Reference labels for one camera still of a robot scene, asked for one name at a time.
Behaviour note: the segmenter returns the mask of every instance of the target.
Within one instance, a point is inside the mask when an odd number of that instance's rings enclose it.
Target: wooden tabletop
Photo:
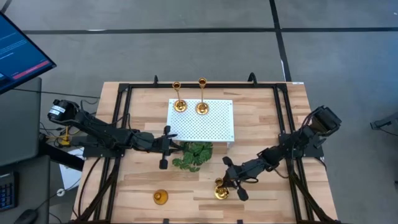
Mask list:
[[[118,85],[118,82],[104,83],[96,116],[105,122],[110,123],[112,120]],[[295,126],[299,127],[310,112],[305,87],[303,84],[293,83],[287,83],[287,86]],[[197,99],[200,98],[200,90],[183,88],[180,95],[183,99]],[[281,92],[279,95],[286,130],[289,130],[283,95]],[[168,101],[175,97],[171,83],[168,89],[133,89],[130,105],[131,127],[154,133],[155,137],[160,136],[167,121]],[[181,154],[168,157],[169,168],[160,170],[160,154],[127,150],[121,160],[113,223],[161,223],[164,218],[169,218],[171,223],[236,223],[238,219],[242,219],[244,223],[295,223],[289,181],[275,172],[261,173],[256,184],[243,184],[249,195],[249,200],[245,202],[240,201],[236,191],[232,189],[226,200],[218,200],[214,195],[215,179],[223,177],[226,170],[222,157],[229,156],[235,164],[241,164],[255,159],[259,151],[278,145],[277,135],[280,130],[273,91],[267,88],[209,88],[205,89],[206,98],[233,100],[233,147],[227,149],[226,144],[214,144],[213,157],[196,173],[180,170],[172,165],[172,159]],[[94,161],[95,158],[91,158],[85,162],[75,201],[76,211],[81,186]],[[337,219],[325,168],[312,158],[304,158],[303,163],[310,193],[326,214]],[[83,192],[82,210],[98,192],[102,167],[103,159],[93,169]],[[284,161],[280,163],[278,171],[287,175]],[[152,199],[153,193],[159,189],[169,193],[169,201],[165,205],[157,205]],[[303,198],[298,194],[302,216],[306,218]],[[104,197],[102,218],[107,201],[108,195]]]

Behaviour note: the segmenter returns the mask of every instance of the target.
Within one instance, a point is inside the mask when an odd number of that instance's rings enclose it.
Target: brass candlestick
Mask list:
[[[214,195],[216,198],[223,200],[228,198],[229,196],[229,190],[226,187],[221,187],[223,185],[224,181],[221,178],[216,179],[216,188],[214,189]]]
[[[173,83],[173,88],[177,92],[178,100],[174,103],[174,109],[178,112],[184,112],[187,109],[187,102],[180,99],[180,91],[181,83],[175,82]]]
[[[158,205],[164,205],[169,199],[169,195],[165,190],[157,190],[154,193],[154,202]]]
[[[201,103],[197,104],[196,111],[200,115],[205,115],[209,112],[209,105],[203,102],[203,89],[205,88],[207,83],[206,78],[199,79],[199,86],[201,89]]]

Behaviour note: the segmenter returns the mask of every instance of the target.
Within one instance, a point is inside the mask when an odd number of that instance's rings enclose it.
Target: gray floor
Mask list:
[[[398,26],[398,2],[276,0],[282,28]],[[268,1],[13,0],[6,12],[24,30],[273,27]],[[58,67],[43,90],[99,96],[105,81],[283,81],[274,33],[30,35]],[[331,191],[346,223],[398,220],[398,139],[369,122],[398,111],[398,32],[283,33],[292,80],[305,82],[312,108],[342,120],[325,143]],[[43,95],[42,121],[55,98]],[[94,111],[95,106],[87,106]],[[59,173],[52,189],[59,188]],[[66,222],[74,199],[54,202]]]

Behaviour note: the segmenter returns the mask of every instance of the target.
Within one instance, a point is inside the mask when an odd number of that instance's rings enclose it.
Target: artificial plant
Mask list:
[[[190,172],[198,172],[200,166],[211,159],[213,144],[211,142],[181,142],[184,148],[181,158],[173,159],[173,165]]]

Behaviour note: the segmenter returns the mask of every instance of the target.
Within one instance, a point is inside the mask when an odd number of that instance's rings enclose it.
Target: monitor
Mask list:
[[[0,12],[0,94],[56,66]]]

